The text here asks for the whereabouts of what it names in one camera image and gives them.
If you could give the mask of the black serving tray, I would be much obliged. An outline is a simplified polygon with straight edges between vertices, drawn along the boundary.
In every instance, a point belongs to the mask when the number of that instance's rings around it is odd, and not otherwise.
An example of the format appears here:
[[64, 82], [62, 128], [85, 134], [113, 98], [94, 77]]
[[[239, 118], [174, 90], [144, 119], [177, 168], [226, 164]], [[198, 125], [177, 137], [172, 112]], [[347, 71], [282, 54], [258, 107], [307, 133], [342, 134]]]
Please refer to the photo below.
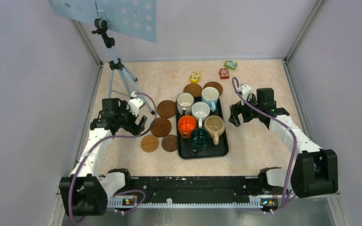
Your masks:
[[229, 144], [227, 133], [224, 133], [219, 137], [219, 144], [215, 145], [213, 139], [209, 140], [208, 146], [205, 150], [193, 153], [193, 146], [191, 139], [184, 139], [178, 131], [178, 121], [182, 117], [176, 110], [176, 128], [177, 128], [177, 142], [178, 142], [178, 155], [182, 159], [197, 159], [197, 158], [210, 158], [210, 157], [223, 157], [229, 152]]

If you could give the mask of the dark walnut coaster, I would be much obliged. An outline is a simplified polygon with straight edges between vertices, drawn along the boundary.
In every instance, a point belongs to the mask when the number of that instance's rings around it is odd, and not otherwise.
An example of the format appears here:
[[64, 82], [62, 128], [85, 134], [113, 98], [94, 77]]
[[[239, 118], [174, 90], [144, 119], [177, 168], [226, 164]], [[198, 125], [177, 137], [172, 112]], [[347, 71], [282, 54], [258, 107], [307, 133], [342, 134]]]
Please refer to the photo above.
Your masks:
[[161, 146], [166, 152], [174, 152], [178, 150], [177, 136], [176, 135], [165, 136], [162, 139]]

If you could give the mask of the light blue mug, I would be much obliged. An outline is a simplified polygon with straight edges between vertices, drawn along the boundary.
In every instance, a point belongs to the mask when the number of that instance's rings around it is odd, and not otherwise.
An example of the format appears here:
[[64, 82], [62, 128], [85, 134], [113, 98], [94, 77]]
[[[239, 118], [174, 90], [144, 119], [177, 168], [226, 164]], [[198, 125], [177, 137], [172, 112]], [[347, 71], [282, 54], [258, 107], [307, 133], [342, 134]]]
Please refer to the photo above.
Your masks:
[[216, 105], [219, 99], [219, 91], [213, 87], [207, 87], [202, 90], [201, 100], [202, 102], [209, 105], [210, 111], [214, 112], [216, 110]]

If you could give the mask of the clear glass mug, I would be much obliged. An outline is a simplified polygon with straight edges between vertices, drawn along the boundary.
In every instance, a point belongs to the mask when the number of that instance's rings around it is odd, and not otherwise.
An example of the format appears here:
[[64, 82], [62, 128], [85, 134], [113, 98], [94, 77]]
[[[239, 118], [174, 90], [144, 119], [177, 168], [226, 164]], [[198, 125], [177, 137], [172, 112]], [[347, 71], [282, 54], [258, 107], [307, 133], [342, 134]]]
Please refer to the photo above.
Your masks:
[[176, 98], [176, 106], [178, 113], [182, 116], [190, 115], [192, 107], [195, 103], [194, 97], [187, 92], [180, 93]]

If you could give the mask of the light wooden coaster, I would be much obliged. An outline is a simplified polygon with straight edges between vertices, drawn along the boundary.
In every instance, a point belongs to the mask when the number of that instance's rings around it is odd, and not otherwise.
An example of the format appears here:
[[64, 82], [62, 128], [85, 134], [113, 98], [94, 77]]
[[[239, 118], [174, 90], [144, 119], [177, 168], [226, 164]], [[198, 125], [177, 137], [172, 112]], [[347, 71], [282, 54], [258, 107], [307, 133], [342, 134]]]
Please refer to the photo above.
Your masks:
[[140, 147], [144, 152], [154, 152], [159, 147], [159, 139], [154, 135], [145, 136], [141, 140]]

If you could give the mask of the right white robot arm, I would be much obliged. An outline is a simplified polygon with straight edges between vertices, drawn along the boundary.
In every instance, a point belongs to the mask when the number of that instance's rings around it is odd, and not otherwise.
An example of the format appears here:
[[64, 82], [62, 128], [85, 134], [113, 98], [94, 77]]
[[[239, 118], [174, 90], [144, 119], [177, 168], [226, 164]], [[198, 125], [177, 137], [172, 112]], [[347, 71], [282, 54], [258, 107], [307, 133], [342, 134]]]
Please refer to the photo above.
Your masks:
[[263, 194], [270, 194], [276, 187], [283, 187], [283, 195], [292, 191], [299, 198], [333, 194], [338, 191], [337, 154], [314, 143], [292, 120], [289, 112], [277, 107], [272, 88], [261, 88], [253, 94], [248, 85], [236, 88], [240, 98], [230, 106], [231, 122], [236, 127], [258, 119], [273, 132], [291, 152], [286, 170], [280, 167], [260, 171], [257, 187]]

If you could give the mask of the dark brown ridged coaster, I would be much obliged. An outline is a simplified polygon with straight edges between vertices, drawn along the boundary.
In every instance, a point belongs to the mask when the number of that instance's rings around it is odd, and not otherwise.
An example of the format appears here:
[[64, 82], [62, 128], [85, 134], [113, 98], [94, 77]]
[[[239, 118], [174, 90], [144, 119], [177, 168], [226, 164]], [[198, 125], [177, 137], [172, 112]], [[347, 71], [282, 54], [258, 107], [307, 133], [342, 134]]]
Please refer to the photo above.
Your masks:
[[151, 133], [155, 137], [165, 137], [170, 134], [172, 130], [171, 122], [167, 118], [157, 118], [151, 129]]

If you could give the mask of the brown ridged wooden coaster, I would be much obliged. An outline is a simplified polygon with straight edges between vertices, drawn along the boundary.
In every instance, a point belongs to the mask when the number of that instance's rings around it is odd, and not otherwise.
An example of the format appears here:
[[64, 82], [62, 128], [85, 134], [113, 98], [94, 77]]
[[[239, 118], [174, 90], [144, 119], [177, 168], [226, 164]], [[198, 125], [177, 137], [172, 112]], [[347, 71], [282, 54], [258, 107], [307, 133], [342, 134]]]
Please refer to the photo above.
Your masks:
[[172, 118], [176, 111], [176, 104], [171, 100], [164, 100], [157, 105], [157, 113], [162, 118]]
[[183, 92], [190, 93], [193, 97], [201, 97], [203, 88], [197, 83], [186, 85]]
[[219, 92], [219, 96], [222, 95], [223, 93], [223, 87], [220, 83], [218, 82], [215, 82], [215, 81], [209, 81], [207, 82], [205, 85], [204, 85], [204, 89], [207, 88], [207, 87], [212, 87], [212, 88], [215, 88], [217, 89], [217, 91]]

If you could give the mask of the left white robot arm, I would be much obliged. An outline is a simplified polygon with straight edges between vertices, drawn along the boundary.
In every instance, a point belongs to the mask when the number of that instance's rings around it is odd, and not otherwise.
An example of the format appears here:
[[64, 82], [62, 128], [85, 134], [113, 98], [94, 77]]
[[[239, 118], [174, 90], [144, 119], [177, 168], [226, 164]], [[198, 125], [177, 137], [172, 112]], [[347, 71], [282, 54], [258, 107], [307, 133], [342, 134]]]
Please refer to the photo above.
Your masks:
[[102, 216], [108, 200], [115, 192], [128, 194], [132, 181], [126, 178], [127, 170], [115, 169], [100, 178], [99, 172], [110, 143], [116, 132], [123, 129], [134, 138], [145, 129], [146, 116], [136, 122], [145, 105], [138, 97], [130, 100], [105, 98], [97, 118], [90, 123], [87, 144], [69, 176], [62, 177], [59, 190], [69, 217]]

